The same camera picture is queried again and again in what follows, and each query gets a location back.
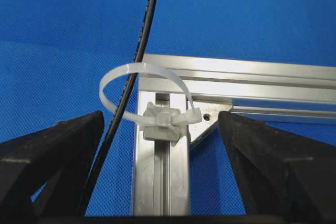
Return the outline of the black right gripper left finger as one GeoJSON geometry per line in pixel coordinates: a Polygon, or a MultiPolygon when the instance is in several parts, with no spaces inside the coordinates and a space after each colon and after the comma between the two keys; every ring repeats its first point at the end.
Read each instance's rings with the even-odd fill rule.
{"type": "Polygon", "coordinates": [[[85,185],[104,130],[101,111],[1,143],[1,223],[84,216],[85,185]]]}

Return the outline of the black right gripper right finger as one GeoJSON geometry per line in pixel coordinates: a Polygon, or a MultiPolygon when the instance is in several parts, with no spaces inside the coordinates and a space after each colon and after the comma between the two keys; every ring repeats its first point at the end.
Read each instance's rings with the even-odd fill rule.
{"type": "Polygon", "coordinates": [[[248,215],[335,223],[335,147],[222,111],[218,130],[248,215]]]}

